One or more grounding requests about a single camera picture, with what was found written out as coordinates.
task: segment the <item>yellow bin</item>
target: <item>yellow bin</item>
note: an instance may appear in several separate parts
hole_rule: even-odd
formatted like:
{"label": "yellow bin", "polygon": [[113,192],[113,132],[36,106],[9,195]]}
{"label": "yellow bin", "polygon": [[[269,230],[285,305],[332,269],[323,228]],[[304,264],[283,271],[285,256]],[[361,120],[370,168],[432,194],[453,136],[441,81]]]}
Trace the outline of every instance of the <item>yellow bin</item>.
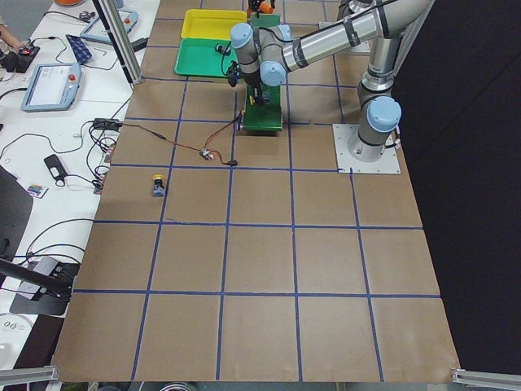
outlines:
{"label": "yellow bin", "polygon": [[188,10],[181,37],[230,40],[230,30],[246,22],[246,12],[226,10]]}

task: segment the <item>orange object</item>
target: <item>orange object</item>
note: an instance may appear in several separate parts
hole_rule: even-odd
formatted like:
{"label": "orange object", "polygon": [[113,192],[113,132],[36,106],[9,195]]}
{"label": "orange object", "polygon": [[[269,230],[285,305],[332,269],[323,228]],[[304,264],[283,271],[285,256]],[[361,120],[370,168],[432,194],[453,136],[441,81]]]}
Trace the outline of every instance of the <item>orange object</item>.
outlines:
{"label": "orange object", "polygon": [[59,6],[77,6],[78,4],[84,2],[85,0],[55,0],[55,3]]}
{"label": "orange object", "polygon": [[[267,2],[262,2],[259,7],[259,12],[262,12],[263,14],[273,14],[275,11],[274,8],[270,7]],[[247,15],[250,16],[252,14],[252,10],[249,8],[246,11]]]}

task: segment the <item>blue joint cap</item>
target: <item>blue joint cap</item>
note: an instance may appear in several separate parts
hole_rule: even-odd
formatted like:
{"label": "blue joint cap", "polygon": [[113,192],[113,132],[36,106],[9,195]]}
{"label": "blue joint cap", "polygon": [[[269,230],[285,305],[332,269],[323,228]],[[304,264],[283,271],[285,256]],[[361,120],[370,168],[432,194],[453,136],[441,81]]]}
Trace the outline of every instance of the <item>blue joint cap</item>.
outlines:
{"label": "blue joint cap", "polygon": [[282,39],[284,41],[291,41],[291,27],[289,24],[280,24],[277,26],[282,34]]}
{"label": "blue joint cap", "polygon": [[400,104],[389,96],[379,96],[367,108],[367,121],[379,133],[393,131],[400,119]]}
{"label": "blue joint cap", "polygon": [[276,61],[265,61],[260,65],[260,78],[267,86],[280,86],[286,80],[286,69]]}
{"label": "blue joint cap", "polygon": [[240,49],[253,38],[253,29],[247,23],[236,24],[230,31],[231,47]]}

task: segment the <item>white mounting plate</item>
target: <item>white mounting plate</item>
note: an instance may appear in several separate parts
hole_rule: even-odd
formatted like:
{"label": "white mounting plate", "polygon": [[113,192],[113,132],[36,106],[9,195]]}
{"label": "white mounting plate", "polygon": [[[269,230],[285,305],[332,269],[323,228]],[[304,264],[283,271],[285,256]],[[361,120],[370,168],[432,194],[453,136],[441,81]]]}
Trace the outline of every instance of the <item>white mounting plate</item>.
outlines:
{"label": "white mounting plate", "polygon": [[[339,173],[349,174],[352,170],[355,174],[401,174],[395,148],[386,149],[380,160],[373,163],[359,161],[349,153],[348,140],[358,131],[358,127],[354,124],[333,124]],[[393,143],[392,136],[389,136],[386,145]]]}
{"label": "white mounting plate", "polygon": [[[318,28],[324,29],[327,26],[332,25],[331,22],[318,22]],[[345,51],[339,51],[340,55],[346,54],[346,55],[370,55],[371,54],[371,48],[369,46],[368,41],[362,42],[360,45],[351,47],[349,49],[346,49]]]}

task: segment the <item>white table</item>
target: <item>white table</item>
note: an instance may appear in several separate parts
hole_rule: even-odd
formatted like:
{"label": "white table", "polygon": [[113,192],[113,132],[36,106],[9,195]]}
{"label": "white table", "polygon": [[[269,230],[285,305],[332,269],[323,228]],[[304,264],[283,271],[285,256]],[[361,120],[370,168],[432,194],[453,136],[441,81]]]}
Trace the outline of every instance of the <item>white table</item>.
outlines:
{"label": "white table", "polygon": [[[137,11],[139,21],[129,34],[130,41],[141,37],[148,37],[154,23],[157,7],[160,0],[125,0],[125,9]],[[91,0],[77,7],[60,7],[53,4],[49,11],[60,11],[69,15],[78,16],[80,11],[95,11]],[[63,62],[75,62],[72,50],[65,38],[65,34],[79,35],[86,24],[75,21],[67,16],[49,14],[37,26],[31,38],[60,37],[67,44],[67,50],[60,55]],[[16,74],[9,81],[0,83],[0,94],[5,91],[20,87],[27,87],[33,70],[37,64],[54,64],[55,56],[63,49],[60,40],[38,40],[37,46],[40,52],[25,74]],[[88,65],[110,68],[116,61],[116,54],[111,46],[103,44],[90,45],[93,59]],[[141,63],[144,51],[136,54]],[[5,96],[0,101],[0,123],[4,128],[0,131],[0,149],[4,148],[15,138],[25,133],[44,134],[52,140],[53,146],[58,151],[67,151],[78,147],[81,125],[92,121],[95,117],[111,117],[118,108],[130,97],[132,90],[126,81],[119,61],[110,71],[94,68],[82,68],[81,86],[72,107],[65,112],[35,112],[27,113],[20,109],[24,92],[16,92]],[[126,107],[123,107],[116,118],[125,117]],[[65,169],[70,174],[79,174],[86,178],[92,175],[85,164],[85,157],[92,142],[85,126],[85,142],[82,149],[60,155]],[[24,137],[9,147],[0,165],[18,178],[21,186],[36,183],[49,187],[49,191],[42,199],[34,199],[33,211],[29,219],[24,237],[20,243],[17,254],[23,255],[30,242],[48,226],[71,218],[93,218],[98,207],[99,196],[93,193],[93,186],[78,178],[67,180],[66,187],[57,187],[50,176],[43,159],[53,152],[47,141],[43,138]],[[93,165],[102,157],[99,148],[91,153]],[[42,236],[34,249],[51,244],[75,244],[85,248],[90,233],[90,222],[71,222],[57,226]],[[82,252],[74,248],[57,248],[60,253],[70,255],[81,260]],[[4,288],[17,289],[19,281],[7,278]],[[0,314],[9,311],[14,293],[0,291]],[[36,315],[28,315],[28,320],[34,322]],[[30,333],[30,328],[14,329],[4,333],[0,340],[0,370],[12,369],[20,351]]]}

